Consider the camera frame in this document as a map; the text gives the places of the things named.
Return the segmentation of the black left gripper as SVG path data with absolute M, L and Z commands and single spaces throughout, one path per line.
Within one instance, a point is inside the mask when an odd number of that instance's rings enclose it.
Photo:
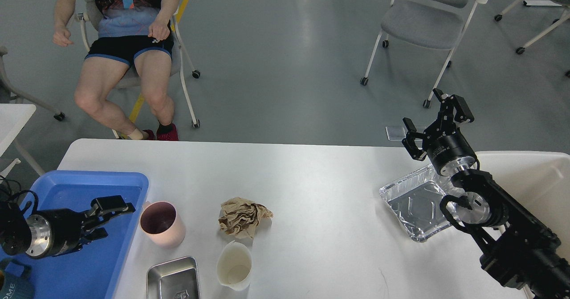
M 25 254 L 39 260 L 77 252 L 83 246 L 108 236 L 105 228 L 87 231 L 86 224 L 95 222 L 96 219 L 108 221 L 135 211 L 133 204 L 125 202 L 120 195 L 93 199 L 91 209 L 83 212 L 70 209 L 39 210 L 26 218 L 31 243 Z

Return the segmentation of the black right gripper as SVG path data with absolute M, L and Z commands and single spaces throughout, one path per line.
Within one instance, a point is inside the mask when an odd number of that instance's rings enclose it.
M 434 122 L 435 131 L 453 133 L 438 138 L 430 135 L 425 140 L 427 136 L 417 131 L 412 119 L 403 118 L 407 132 L 401 142 L 412 159 L 424 161 L 427 153 L 438 175 L 452 176 L 471 168 L 478 161 L 476 153 L 458 130 L 459 124 L 472 123 L 475 118 L 462 96 L 444 94 L 439 89 L 433 89 L 433 92 L 440 102 L 440 110 Z M 417 146 L 416 139 L 424 140 L 423 149 Z

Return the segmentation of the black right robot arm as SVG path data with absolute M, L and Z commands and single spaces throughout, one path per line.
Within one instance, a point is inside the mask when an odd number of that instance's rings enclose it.
M 529 287 L 536 299 L 567 299 L 569 263 L 557 255 L 561 240 L 509 195 L 479 160 L 459 125 L 473 122 L 464 98 L 434 88 L 438 115 L 423 132 L 404 118 L 403 146 L 414 160 L 429 158 L 436 173 L 449 177 L 464 195 L 446 195 L 439 208 L 454 228 L 472 236 L 482 251 L 482 269 L 503 287 Z

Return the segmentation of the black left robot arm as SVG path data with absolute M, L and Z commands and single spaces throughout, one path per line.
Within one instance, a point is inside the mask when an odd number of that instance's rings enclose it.
M 122 214 L 134 213 L 135 207 L 120 195 L 93 199 L 91 208 L 74 210 L 37 210 L 33 206 L 29 217 L 14 202 L 1 202 L 0 237 L 2 250 L 9 256 L 26 254 L 32 259 L 63 256 L 80 251 L 94 240 L 106 238 L 104 224 Z

